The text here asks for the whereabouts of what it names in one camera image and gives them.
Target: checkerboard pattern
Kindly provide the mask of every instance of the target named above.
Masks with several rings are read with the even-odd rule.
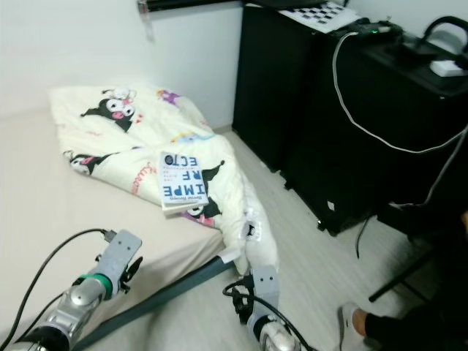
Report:
[[[355,11],[330,1],[309,9],[284,10],[280,13],[323,33],[335,31],[360,18]]]

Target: white power adapter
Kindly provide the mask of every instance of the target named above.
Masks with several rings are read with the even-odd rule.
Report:
[[[455,61],[432,61],[431,70],[440,77],[462,77],[468,75],[468,71],[460,68]]]

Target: black cable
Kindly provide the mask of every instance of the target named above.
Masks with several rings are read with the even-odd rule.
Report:
[[[366,221],[364,222],[364,225],[361,228],[361,231],[358,234],[358,237],[356,238],[355,248],[356,248],[356,256],[358,256],[358,260],[359,260],[359,243],[361,242],[361,237],[364,234],[364,230],[366,229],[367,223],[369,223],[370,218],[371,218],[370,216],[367,217]]]
[[[52,306],[52,304],[54,302],[56,302],[59,298],[61,298],[61,296],[63,295],[60,294],[60,295],[57,295],[55,298],[53,298],[53,300],[51,300],[45,307],[44,309],[37,315],[36,319],[33,321],[33,323],[31,323],[31,325],[25,330],[25,332],[23,334],[21,334],[21,336],[18,338],[18,340],[16,340],[16,342],[19,342],[22,338],[24,338],[26,335],[28,335],[28,333],[31,331],[31,329],[36,325],[36,323],[41,319],[42,315],[49,309],[49,307]]]
[[[73,239],[77,238],[78,236],[82,236],[84,234],[87,234],[87,233],[92,233],[92,232],[100,232],[102,234],[105,234],[106,233],[106,230],[104,229],[99,229],[99,228],[93,228],[93,229],[87,229],[87,230],[84,230],[82,232],[79,232],[79,233],[76,233],[72,236],[70,236],[66,241],[64,241],[63,243],[61,243],[60,245],[58,245],[56,247],[56,249],[54,249],[52,251],[51,254],[49,254],[49,256],[45,259],[44,263],[41,265],[41,267],[39,268],[39,270],[37,271],[36,273],[36,276],[34,277],[34,279],[32,279],[32,283],[29,285],[29,288],[28,290],[26,291],[26,294],[24,295],[24,298],[23,300],[21,301],[21,305],[20,305],[20,308],[18,309],[18,313],[16,314],[16,318],[15,318],[15,321],[13,323],[13,326],[10,330],[10,333],[8,334],[7,338],[5,339],[5,341],[3,342],[3,344],[1,344],[0,346],[0,351],[4,351],[9,342],[12,341],[13,339],[13,336],[15,335],[16,333],[16,329],[18,328],[18,325],[20,324],[20,319],[21,319],[21,315],[23,314],[23,310],[24,310],[24,307],[26,305],[26,302],[28,301],[28,298],[29,298],[29,295],[31,294],[31,291],[33,290],[34,288],[34,285],[36,285],[37,283],[37,280],[39,279],[40,275],[42,274],[42,271],[44,270],[45,266],[49,263],[49,261],[52,259],[52,257],[55,256],[55,254],[62,248],[64,247],[65,245],[67,245],[70,241],[72,241]]]
[[[240,286],[240,285],[243,285],[242,281],[237,281],[235,283],[227,285],[226,288],[224,288],[223,291],[222,291],[223,295],[233,297],[235,293],[234,292],[228,292],[228,290],[232,289],[233,287]],[[278,311],[278,309],[276,307],[272,306],[267,301],[263,300],[262,298],[258,298],[255,295],[241,294],[239,292],[237,292],[235,295],[238,296],[238,297],[241,297],[241,298],[253,298],[253,300],[255,300],[256,302],[261,303],[262,305],[264,305],[267,309],[269,309],[274,314],[276,314],[276,316],[278,316],[279,319],[281,319],[284,322],[284,324],[286,324],[287,327],[293,331],[293,333],[298,337],[298,339],[301,342],[302,346],[304,346],[306,348],[306,350],[308,350],[308,351],[317,351],[317,349],[315,349],[312,346],[309,346],[309,344],[307,344],[307,341],[301,335],[301,333],[299,333],[298,329],[286,318],[286,316],[284,314],[282,314],[280,311]]]

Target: person's foot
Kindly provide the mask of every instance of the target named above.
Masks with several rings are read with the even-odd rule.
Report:
[[[366,335],[365,316],[366,313],[355,303],[348,302],[341,308],[344,326],[341,351],[355,351],[363,344]]]

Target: white cable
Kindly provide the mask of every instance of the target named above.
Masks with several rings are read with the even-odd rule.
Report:
[[[436,181],[432,184],[432,186],[431,186],[431,188],[429,190],[429,193],[427,194],[427,197],[426,197],[426,199],[424,200],[423,203],[418,203],[418,204],[414,204],[414,203],[402,203],[402,204],[390,203],[390,206],[401,208],[401,207],[409,207],[409,206],[425,206],[425,205],[427,205],[429,203],[431,197],[432,197],[432,193],[436,189],[437,185],[439,185],[439,182],[442,180],[442,177],[444,176],[445,171],[447,171],[448,166],[450,166],[450,163],[452,163],[453,159],[455,159],[455,156],[460,151],[460,148],[463,145],[463,142],[464,142],[466,137],[467,137],[467,128],[463,129],[463,131],[461,132],[460,140],[457,142],[456,147],[453,149],[452,154],[450,155],[450,157],[445,162],[444,167],[442,167],[442,169],[440,170],[439,175],[436,178]]]
[[[351,113],[349,112],[349,110],[347,109],[346,105],[344,104],[344,101],[343,101],[343,96],[341,95],[341,92],[339,90],[339,87],[338,87],[338,75],[336,74],[336,59],[338,58],[338,52],[339,52],[339,49],[341,47],[341,45],[343,44],[343,42],[346,40],[346,38],[348,37],[352,37],[354,35],[358,35],[357,32],[351,32],[351,33],[348,33],[348,34],[345,34],[339,41],[338,41],[338,45],[336,46],[336,49],[335,49],[335,53],[333,54],[333,62],[332,62],[332,70],[333,70],[333,84],[335,85],[335,90],[336,90],[336,94],[338,95],[338,99],[339,99],[339,103],[341,105],[341,107],[343,108],[343,111],[346,113],[346,115],[348,116],[348,118],[350,119],[351,123],[354,124],[357,128],[359,128],[360,130],[362,130],[363,132],[365,132],[366,134],[372,136],[372,137],[375,137],[376,139],[380,140],[382,143],[384,143],[386,146],[389,146],[391,148],[394,148],[395,150],[400,150],[400,151],[403,151],[403,152],[409,152],[410,154],[425,154],[426,152],[431,152],[431,151],[434,151],[434,150],[438,150],[440,148],[444,148],[445,146],[447,146],[448,144],[452,143],[457,137],[459,137],[467,128],[468,128],[468,125],[465,129],[463,129],[461,132],[459,132],[457,135],[454,135],[453,137],[451,137],[449,140],[447,140],[445,143],[439,145],[439,146],[434,146],[432,148],[427,148],[425,150],[420,150],[420,151],[413,151],[413,150],[407,150],[405,148],[399,148],[398,146],[394,146],[392,144],[390,144],[388,141],[386,141],[385,139],[382,139],[381,137],[379,137],[378,135],[375,135],[374,133],[371,133],[369,130],[367,130],[366,128],[362,127],[360,124],[358,124],[351,116]]]
[[[347,109],[346,105],[344,104],[343,96],[341,95],[341,92],[340,92],[339,86],[338,86],[338,75],[336,74],[336,60],[338,58],[339,49],[340,49],[341,45],[343,44],[343,42],[348,37],[352,37],[352,36],[355,36],[355,35],[358,35],[358,33],[354,31],[354,32],[345,34],[343,37],[341,37],[341,39],[338,41],[338,44],[336,45],[336,49],[335,49],[335,52],[333,54],[333,60],[332,60],[333,84],[335,85],[336,94],[338,95],[339,103],[340,103],[341,107],[343,108],[343,111],[346,113],[346,115],[348,116],[348,119],[351,121],[352,124],[354,124],[357,128],[359,128],[360,130],[362,130],[366,134],[368,134],[368,135],[370,135],[372,137],[375,137],[376,139],[378,139],[379,141],[384,143],[386,146],[394,148],[395,150],[408,152],[410,154],[424,154],[426,152],[430,152],[430,151],[438,150],[440,148],[444,148],[448,144],[452,143],[456,138],[460,137],[460,140],[457,142],[456,147],[453,149],[452,154],[450,155],[450,157],[447,159],[444,166],[440,170],[439,175],[436,178],[436,181],[432,184],[432,186],[431,186],[431,188],[429,190],[429,193],[427,194],[427,197],[426,197],[426,199],[424,200],[423,203],[418,203],[418,204],[414,204],[414,203],[403,203],[403,204],[390,203],[391,206],[396,207],[396,208],[402,208],[402,207],[408,207],[408,206],[424,206],[424,205],[427,205],[429,203],[430,199],[432,198],[432,194],[434,193],[435,188],[437,187],[437,185],[439,185],[439,182],[441,181],[441,179],[444,176],[446,170],[448,169],[448,166],[450,166],[453,159],[455,159],[457,153],[460,151],[460,148],[463,145],[464,139],[467,136],[468,124],[461,132],[459,132],[457,135],[454,135],[449,140],[447,140],[445,143],[443,143],[443,144],[441,144],[439,146],[434,146],[432,148],[427,148],[425,150],[420,150],[420,151],[413,151],[413,150],[407,150],[405,148],[399,148],[398,146],[394,146],[394,145],[390,144],[388,141],[386,141],[383,138],[379,137],[378,135],[375,135],[374,133],[371,133],[369,130],[362,127],[360,124],[356,123],[356,121],[352,118],[351,113]]]

